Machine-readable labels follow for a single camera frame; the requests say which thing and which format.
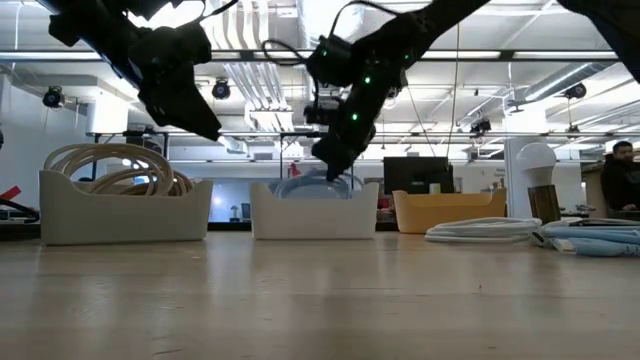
table surface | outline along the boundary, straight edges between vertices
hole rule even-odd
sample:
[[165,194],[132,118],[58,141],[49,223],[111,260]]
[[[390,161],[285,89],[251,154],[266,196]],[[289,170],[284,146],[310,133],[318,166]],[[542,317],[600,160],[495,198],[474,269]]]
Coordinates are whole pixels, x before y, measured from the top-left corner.
[[0,243],[2,358],[640,358],[637,259],[250,236]]

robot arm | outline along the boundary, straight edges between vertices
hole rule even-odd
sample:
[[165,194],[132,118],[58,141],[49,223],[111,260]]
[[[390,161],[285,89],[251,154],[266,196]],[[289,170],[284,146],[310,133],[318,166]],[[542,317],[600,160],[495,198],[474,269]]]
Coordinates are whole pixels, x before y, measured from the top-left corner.
[[220,122],[194,81],[194,65],[211,60],[211,44],[199,19],[176,29],[151,30],[136,27],[126,16],[131,12],[150,19],[167,3],[176,7],[182,0],[38,2],[53,13],[49,33],[67,46],[85,41],[140,90],[140,101],[158,125],[218,139]]
[[[375,120],[390,90],[407,85],[405,70],[445,32],[489,0],[434,0],[397,15],[379,30],[349,44],[329,35],[308,59],[309,73],[322,84],[351,91],[336,109],[306,109],[308,123],[329,125],[312,154],[327,163],[328,180],[342,174],[375,136]],[[559,0],[589,17],[613,50],[640,81],[640,8],[637,0]]]

white plastic bin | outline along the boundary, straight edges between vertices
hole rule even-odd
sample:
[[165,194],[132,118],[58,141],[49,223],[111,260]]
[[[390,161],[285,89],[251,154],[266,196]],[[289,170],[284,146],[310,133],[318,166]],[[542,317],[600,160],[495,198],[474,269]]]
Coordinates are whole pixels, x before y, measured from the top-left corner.
[[251,224],[256,240],[372,239],[378,184],[343,199],[278,199],[266,184],[251,185]]
[[48,245],[202,240],[213,182],[180,197],[95,195],[65,175],[40,172],[41,239]]

man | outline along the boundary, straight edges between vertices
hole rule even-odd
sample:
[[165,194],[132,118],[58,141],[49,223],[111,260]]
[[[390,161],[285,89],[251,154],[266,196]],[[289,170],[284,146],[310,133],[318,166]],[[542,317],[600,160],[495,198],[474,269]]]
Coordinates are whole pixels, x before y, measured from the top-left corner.
[[607,204],[615,211],[640,209],[640,164],[633,162],[633,145],[621,141],[607,156],[602,170],[602,193]]

computer monitor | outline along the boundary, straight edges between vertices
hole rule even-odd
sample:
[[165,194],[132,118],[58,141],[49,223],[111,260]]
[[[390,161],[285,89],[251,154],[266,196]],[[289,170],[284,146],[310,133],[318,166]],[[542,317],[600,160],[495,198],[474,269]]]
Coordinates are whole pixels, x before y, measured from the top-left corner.
[[384,192],[404,190],[428,194],[430,184],[440,184],[440,192],[453,193],[453,167],[445,157],[385,157]]

